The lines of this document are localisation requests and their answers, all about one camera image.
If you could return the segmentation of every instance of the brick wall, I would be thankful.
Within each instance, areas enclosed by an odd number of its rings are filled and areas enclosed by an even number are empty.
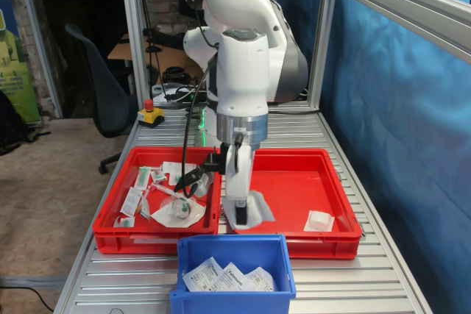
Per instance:
[[[194,29],[197,22],[179,14],[178,0],[146,0],[152,27],[163,33],[176,35]]]
[[[56,53],[54,53],[55,45],[51,41],[49,25],[47,23],[46,12],[43,7],[42,0],[33,0],[35,2],[38,19],[40,21],[40,29],[43,34],[43,39],[46,47],[46,55],[49,58],[52,67],[52,76],[55,83],[57,95],[59,96],[60,103],[62,104],[65,97],[62,90],[60,81],[60,65]],[[40,108],[41,115],[48,115],[55,117],[54,105],[52,104],[51,94],[46,84],[43,67],[40,62],[38,48],[36,46],[35,38],[32,33],[31,21],[26,8],[25,0],[12,0],[13,12],[15,14],[16,23],[18,25],[18,33],[23,43],[24,53],[26,56],[26,63],[28,65],[29,75],[33,89],[36,93],[36,99]]]

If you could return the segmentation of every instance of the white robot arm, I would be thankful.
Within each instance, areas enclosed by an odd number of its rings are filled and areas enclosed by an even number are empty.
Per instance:
[[[207,80],[208,106],[225,146],[220,162],[225,163],[226,197],[235,202],[236,223],[243,225],[254,153],[268,136],[267,102],[298,97],[307,85],[307,62],[274,0],[187,2],[205,12],[208,27],[188,31],[184,47],[203,69],[216,66]],[[216,52],[217,60],[209,63]]]

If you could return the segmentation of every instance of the blue plastic box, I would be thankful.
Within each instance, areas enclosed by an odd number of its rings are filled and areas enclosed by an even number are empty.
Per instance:
[[[275,280],[278,292],[190,292],[183,275],[214,257],[243,274],[258,266]],[[198,235],[178,242],[177,290],[170,292],[172,314],[288,314],[296,298],[284,235]]]

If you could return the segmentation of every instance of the red plastic tray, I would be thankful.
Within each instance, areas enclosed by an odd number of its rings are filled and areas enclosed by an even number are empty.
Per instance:
[[[188,148],[186,162],[199,165],[212,151],[212,148]],[[133,228],[113,227],[114,221],[121,215],[121,206],[126,199],[128,190],[134,186],[139,167],[144,165],[159,167],[164,161],[179,162],[182,160],[182,152],[183,149],[178,147],[135,147],[131,149],[93,223],[93,233],[100,252],[176,254],[177,241],[180,238],[217,234],[221,199],[221,177],[218,174],[214,175],[214,183],[208,194],[196,199],[201,205],[206,204],[205,215],[189,228],[167,228],[153,218],[147,221],[139,215],[135,217]],[[149,193],[147,199],[150,213],[153,214],[157,211],[162,200],[168,196],[159,190]]]
[[[360,224],[325,150],[257,150],[250,189],[263,194],[276,221],[235,233],[283,234],[295,258],[356,256]],[[334,216],[332,232],[304,232],[309,210]]]

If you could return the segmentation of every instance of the slotted aluminum table surface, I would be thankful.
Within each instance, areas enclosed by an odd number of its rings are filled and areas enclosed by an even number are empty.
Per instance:
[[[272,109],[308,110],[308,106],[290,103]],[[135,125],[105,196],[133,146],[183,144],[185,114],[184,110],[167,110],[165,123],[155,129]],[[191,125],[190,145],[217,143],[198,132],[197,125],[196,120]],[[269,137],[261,147],[326,149],[364,230],[354,260],[291,261],[297,289],[291,314],[431,313],[322,115],[270,115]],[[230,232],[224,219],[219,232]],[[90,228],[54,313],[119,314],[121,310],[123,314],[167,314],[169,291],[176,281],[176,257],[100,254]]]

